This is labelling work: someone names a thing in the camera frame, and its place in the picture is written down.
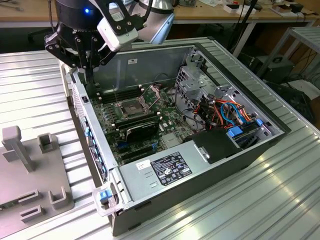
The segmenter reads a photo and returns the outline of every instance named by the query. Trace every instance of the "cable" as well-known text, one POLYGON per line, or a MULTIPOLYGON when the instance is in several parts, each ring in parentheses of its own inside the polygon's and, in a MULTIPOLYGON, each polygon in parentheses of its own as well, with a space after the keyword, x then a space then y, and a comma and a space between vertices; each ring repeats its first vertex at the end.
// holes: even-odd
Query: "cable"
MULTIPOLYGON (((310 56, 306 56, 306 57, 301 58, 295 65, 297 65, 297 64, 300 63, 301 61, 303 61, 303 60, 305 60, 305 59, 307 59, 307 58, 309 58, 309 57, 311 57, 311 56, 313 56, 313 55, 316 55, 316 54, 317 54, 317 53, 315 52, 315 53, 311 54, 310 56)), ((303 78, 303 76, 301 75, 301 72, 300 72, 300 73, 294 73, 294 74, 290 75, 293 70, 294 70, 294 68, 292 68, 291 71, 289 72, 288 76, 286 76, 286 77, 283 79, 283 81, 281 82, 282 84, 285 84, 285 83, 287 83, 287 82, 291 82, 291 81, 294 81, 294 80, 302 79, 302 78, 303 78), (290 78, 291 78, 293 75, 297 75, 297 79, 290 80, 290 78)))
POLYGON ((247 122, 247 120, 246 120, 246 119, 240 114, 240 112, 238 111, 238 108, 236 107, 236 105, 234 105, 233 103, 230 103, 230 102, 225 102, 224 104, 221 105, 221 108, 220 108, 221 115, 222 115, 222 117, 223 117, 226 121, 232 123, 232 125, 235 126, 235 123, 234 123, 233 121, 231 121, 231 120, 229 120, 229 119, 226 118, 225 113, 224 113, 224 111, 223 111, 224 105, 230 105, 231 107, 233 107, 234 110, 235 110, 235 112, 236 112, 236 114, 237 114, 238 117, 241 119, 241 121, 244 122, 244 123, 247 122))
POLYGON ((236 30, 232 33, 231 38, 230 38, 230 44, 228 44, 228 46, 227 46, 227 49, 228 49, 229 51, 230 51, 231 48, 232 48, 232 45, 233 45, 233 42, 234 42, 234 39, 235 39, 234 36, 237 36, 239 33, 240 33, 240 36, 239 36, 239 41, 240 41, 240 38, 242 37, 242 34, 243 34, 243 32, 244 32, 244 30, 245 30, 245 28, 246 28, 246 22, 247 22, 250 14, 251 14, 252 10, 254 9, 254 6, 256 5, 257 2, 258 2, 258 0, 252 0, 252 1, 251 1, 250 7, 249 7, 248 11, 246 12, 246 14, 245 14, 245 16, 244 16, 244 18, 243 18, 243 20, 242 20, 242 22, 241 22, 240 27, 237 28, 237 27, 238 27, 238 26, 237 26, 237 27, 236 27, 236 30))
POLYGON ((243 2, 243 4, 242 4, 242 10, 241 10, 241 13, 240 13, 238 22, 236 23, 236 25, 235 25, 235 27, 234 27, 234 30, 233 30, 233 33, 231 34, 231 37, 229 38, 229 41, 228 41, 228 44, 227 44, 227 48, 229 48, 229 46, 232 44, 232 43, 231 43, 231 40, 232 40, 232 38, 233 38, 233 34, 235 33, 235 30, 236 30, 236 29, 238 28, 238 26, 239 26, 239 22, 240 22, 242 13, 244 12, 244 8, 245 8, 245 2, 243 2))
POLYGON ((203 126, 204 124, 203 124, 202 122, 200 122, 200 121, 198 121, 198 120, 195 120, 194 118, 189 117, 189 116, 183 114, 182 111, 180 111, 180 109, 178 108, 178 105, 177 105, 177 92, 178 92, 178 87, 175 88, 175 94, 174 94, 175 109, 176 109, 180 114, 182 114, 183 116, 185 116, 187 119, 191 119, 191 120, 195 121, 196 123, 201 124, 201 126, 203 126))
POLYGON ((55 33, 54 24, 52 22, 52 9, 51 9, 51 0, 48 0, 48 9, 49 9, 49 21, 52 28, 52 33, 55 33))
POLYGON ((307 68, 308 68, 309 65, 312 63, 312 61, 315 59, 315 57, 317 56, 317 54, 315 54, 315 55, 313 56, 312 60, 308 63, 310 56, 311 56, 311 51, 310 51, 310 54, 309 54, 308 59, 306 60, 306 63, 305 63, 305 65, 304 65, 303 70, 300 71, 300 74, 303 73, 305 70, 307 70, 307 68))
MULTIPOLYGON (((231 103, 231 104, 234 104, 234 105, 237 105, 237 106, 242 106, 241 104, 235 102, 235 101, 226 101, 226 100, 222 100, 222 99, 217 99, 216 100, 217 103, 221 103, 221 104, 224 104, 224 103, 231 103)), ((244 119, 247 121, 247 122, 250 122, 252 119, 251 117, 249 117, 246 113, 246 111, 244 109, 240 109, 240 112, 242 113, 244 119)))
POLYGON ((168 76, 168 74, 166 74, 165 72, 161 72, 161 73, 159 73, 157 76, 154 77, 153 82, 155 82, 156 79, 157 79, 159 76, 161 76, 161 75, 165 75, 168 79, 170 79, 170 77, 168 76))
POLYGON ((292 59, 292 57, 296 54, 296 52, 301 48, 302 43, 299 44, 299 46, 294 50, 294 52, 291 54, 291 56, 289 57, 289 60, 292 59))
POLYGON ((149 0, 149 5, 148 5, 148 7, 146 9, 145 15, 142 17, 144 21, 147 21, 149 15, 150 15, 151 8, 152 8, 152 3, 153 3, 153 0, 149 0))

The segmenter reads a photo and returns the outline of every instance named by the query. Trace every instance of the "metal work surface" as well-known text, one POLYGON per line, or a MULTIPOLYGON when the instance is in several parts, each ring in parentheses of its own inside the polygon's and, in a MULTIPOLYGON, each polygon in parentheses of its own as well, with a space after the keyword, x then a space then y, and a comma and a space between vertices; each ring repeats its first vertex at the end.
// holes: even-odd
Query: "metal work surface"
POLYGON ((293 27, 289 34, 319 53, 320 27, 293 27))
MULTIPOLYGON (((165 44, 194 42, 220 60, 292 132, 248 168, 114 239, 319 239, 320 132, 217 42, 194 38, 165 44)), ((7 239, 112 239, 108 219, 98 215, 91 199, 94 185, 57 61, 44 51, 5 54, 0 55, 0 69, 1 114, 12 114, 23 136, 57 134, 75 199, 72 210, 7 239)), ((223 84, 220 73, 208 71, 223 84)))

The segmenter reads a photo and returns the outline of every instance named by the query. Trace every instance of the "wire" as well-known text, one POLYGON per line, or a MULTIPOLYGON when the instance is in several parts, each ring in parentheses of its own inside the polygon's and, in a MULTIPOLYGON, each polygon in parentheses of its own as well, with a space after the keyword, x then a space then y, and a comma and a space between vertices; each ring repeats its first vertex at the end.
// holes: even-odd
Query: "wire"
POLYGON ((225 105, 225 103, 222 104, 222 105, 221 105, 221 108, 220 108, 220 112, 221 112, 222 117, 224 118, 224 120, 226 120, 227 122, 229 122, 229 123, 231 123, 233 126, 235 126, 235 123, 234 123, 232 120, 226 118, 226 116, 225 116, 225 114, 224 114, 224 109, 223 109, 223 108, 224 108, 224 105, 225 105))
MULTIPOLYGON (((234 104, 234 105, 237 105, 237 106, 242 106, 241 104, 235 102, 235 101, 226 101, 226 100, 222 100, 222 99, 217 99, 216 100, 217 103, 221 103, 221 104, 224 104, 224 103, 231 103, 231 104, 234 104)), ((252 119, 251 117, 249 117, 246 113, 246 111, 244 109, 240 109, 240 112, 242 113, 244 119, 247 121, 247 122, 250 122, 252 119)))
MULTIPOLYGON (((317 53, 315 52, 315 53, 311 54, 310 56, 306 56, 306 57, 301 58, 295 65, 297 65, 298 63, 301 63, 303 60, 305 60, 305 59, 307 59, 307 58, 309 58, 309 57, 311 57, 313 55, 316 55, 316 54, 317 53)), ((291 82, 291 81, 303 78, 303 76, 301 75, 301 72, 300 73, 294 73, 294 74, 290 75, 293 70, 294 70, 294 68, 292 68, 291 71, 289 72, 288 76, 283 79, 283 81, 281 82, 282 84, 285 84, 287 82, 291 82), (297 79, 294 79, 294 80, 290 79, 294 75, 297 75, 297 79)))
POLYGON ((148 7, 146 9, 145 15, 142 17, 145 22, 147 21, 149 15, 150 15, 151 8, 152 8, 152 3, 153 3, 153 0, 149 0, 149 5, 148 5, 148 7))
POLYGON ((299 72, 299 74, 303 73, 305 71, 305 68, 308 67, 307 65, 308 65, 310 56, 311 56, 311 48, 310 48, 309 56, 308 56, 308 58, 306 60, 306 63, 304 65, 304 67, 302 68, 302 70, 299 72))
POLYGON ((168 79, 170 78, 170 77, 168 76, 168 74, 166 74, 165 72, 161 72, 161 73, 159 73, 157 76, 155 76, 155 78, 153 79, 153 82, 155 82, 155 81, 157 80, 157 78, 158 78, 159 76, 161 76, 161 75, 165 75, 168 79))
POLYGON ((174 102, 175 102, 175 109, 180 113, 182 114, 183 116, 185 116, 187 119, 191 119, 193 121, 195 121, 196 123, 198 124, 201 124, 201 126, 203 126, 204 124, 192 117, 189 117, 187 115, 185 115, 182 111, 180 111, 180 109, 178 108, 178 105, 177 105, 177 92, 178 92, 178 87, 175 88, 175 94, 174 94, 174 102))
POLYGON ((52 33, 55 33, 54 24, 52 22, 52 9, 51 9, 51 0, 48 0, 48 9, 49 9, 49 21, 52 28, 52 33))
POLYGON ((232 44, 231 41, 233 40, 233 34, 235 34, 235 30, 236 30, 237 27, 239 26, 239 22, 240 22, 242 13, 244 12, 244 8, 245 8, 245 2, 243 2, 243 4, 242 4, 242 10, 241 10, 240 16, 239 16, 239 18, 238 18, 238 22, 236 23, 236 25, 235 25, 235 27, 234 27, 234 30, 233 30, 233 33, 231 34, 231 37, 229 38, 227 47, 229 47, 229 46, 232 44))
POLYGON ((312 61, 315 59, 316 56, 317 56, 317 54, 315 54, 313 56, 312 60, 309 63, 308 63, 308 61, 309 61, 309 57, 308 57, 308 59, 306 60, 305 66, 304 66, 303 70, 301 70, 300 74, 303 73, 305 70, 307 70, 307 68, 312 63, 312 61))
POLYGON ((289 60, 292 59, 292 57, 296 54, 296 52, 301 48, 302 43, 299 44, 299 46, 294 50, 294 52, 291 54, 291 56, 289 57, 289 60))
POLYGON ((232 120, 229 120, 229 119, 226 118, 225 113, 224 113, 224 105, 230 105, 231 107, 233 107, 234 110, 235 110, 235 112, 236 112, 236 114, 237 114, 238 117, 241 119, 241 121, 243 121, 243 122, 245 122, 245 123, 247 122, 247 120, 246 120, 246 119, 240 114, 240 112, 238 111, 238 108, 236 107, 236 105, 234 105, 233 103, 230 103, 230 102, 225 102, 225 103, 223 103, 223 104, 221 105, 221 108, 220 108, 221 115, 222 115, 222 117, 223 117, 226 121, 232 123, 232 125, 235 126, 235 123, 234 123, 232 120))

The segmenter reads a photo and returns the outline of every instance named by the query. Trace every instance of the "warning label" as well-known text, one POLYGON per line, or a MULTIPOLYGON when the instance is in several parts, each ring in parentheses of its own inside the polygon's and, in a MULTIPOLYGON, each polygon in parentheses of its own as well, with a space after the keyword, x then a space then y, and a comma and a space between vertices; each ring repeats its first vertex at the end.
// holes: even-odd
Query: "warning label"
POLYGON ((191 169, 178 151, 169 156, 152 161, 151 166, 163 186, 172 184, 192 174, 191 169))

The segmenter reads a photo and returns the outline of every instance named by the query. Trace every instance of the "black cable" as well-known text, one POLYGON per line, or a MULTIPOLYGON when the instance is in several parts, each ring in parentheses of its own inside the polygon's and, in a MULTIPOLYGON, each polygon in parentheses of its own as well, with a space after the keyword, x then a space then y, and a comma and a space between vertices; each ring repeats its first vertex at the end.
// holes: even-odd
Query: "black cable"
POLYGON ((299 74, 301 74, 301 73, 303 73, 306 69, 307 69, 307 67, 308 67, 308 62, 309 62, 309 58, 310 58, 310 56, 311 56, 311 48, 310 48, 310 52, 309 52, 309 56, 308 56, 308 58, 307 58, 307 60, 306 60, 306 62, 305 62, 305 65, 304 65, 304 67, 301 69, 301 71, 299 72, 299 74))
POLYGON ((149 5, 148 5, 148 7, 146 9, 145 15, 142 17, 144 21, 147 21, 149 15, 150 15, 151 8, 152 8, 152 3, 153 3, 153 0, 149 0, 149 5))
MULTIPOLYGON (((295 65, 297 65, 297 64, 300 63, 301 61, 303 61, 303 60, 305 60, 305 59, 307 59, 307 58, 309 58, 309 57, 311 57, 311 56, 313 56, 313 55, 316 55, 316 54, 317 54, 317 53, 315 52, 315 53, 311 54, 310 56, 306 56, 306 57, 301 58, 295 65)), ((294 68, 291 69, 291 71, 289 72, 288 76, 286 76, 281 83, 285 84, 285 83, 287 83, 287 82, 291 82, 291 81, 294 81, 294 80, 302 79, 302 78, 303 78, 303 76, 301 75, 301 72, 300 72, 300 73, 294 73, 294 74, 292 74, 292 75, 290 76, 290 74, 292 73, 293 69, 294 69, 294 68), (293 75, 297 75, 297 79, 294 79, 294 80, 290 79, 293 75)))
POLYGON ((309 65, 310 65, 310 64, 313 62, 313 60, 316 58, 316 56, 317 56, 317 54, 314 54, 312 60, 308 63, 308 65, 305 67, 305 69, 303 70, 303 72, 304 72, 305 70, 307 70, 307 68, 309 67, 309 65))
POLYGON ((48 0, 48 9, 49 9, 49 21, 52 28, 52 33, 55 33, 54 24, 52 22, 52 9, 51 9, 51 0, 48 0))
POLYGON ((229 51, 231 51, 232 49, 232 46, 233 46, 233 43, 235 41, 235 36, 238 36, 239 35, 239 39, 242 37, 242 34, 245 30, 245 27, 246 27, 246 22, 252 12, 252 10, 254 9, 254 6, 256 5, 256 3, 258 2, 258 0, 252 0, 251 4, 250 4, 250 7, 248 9, 248 11, 246 12, 241 24, 240 24, 240 27, 236 26, 236 29, 234 30, 234 32, 232 33, 231 35, 231 39, 230 39, 230 44, 227 46, 227 49, 229 51))
POLYGON ((202 126, 204 125, 202 122, 198 121, 198 120, 195 120, 194 118, 192 117, 189 117, 187 115, 185 115, 182 111, 180 111, 180 109, 178 108, 178 104, 177 104, 177 92, 178 92, 178 87, 175 88, 175 94, 174 94, 174 102, 175 102, 175 109, 183 116, 185 116, 187 119, 191 119, 193 121, 195 121, 196 123, 198 124, 201 124, 202 126))
POLYGON ((227 44, 227 49, 229 49, 229 46, 230 46, 230 44, 231 44, 231 40, 232 40, 232 38, 233 38, 233 34, 235 33, 235 30, 236 30, 236 29, 238 28, 238 26, 239 26, 239 22, 240 22, 242 13, 244 12, 244 8, 245 8, 245 2, 243 2, 243 4, 242 4, 242 10, 241 10, 240 16, 239 16, 239 18, 238 18, 238 22, 235 24, 234 30, 233 30, 233 32, 232 32, 232 34, 231 34, 231 37, 229 38, 229 41, 228 41, 228 44, 227 44))
POLYGON ((296 52, 301 48, 302 43, 299 44, 299 46, 294 50, 294 52, 291 54, 288 60, 292 59, 292 57, 296 54, 296 52))

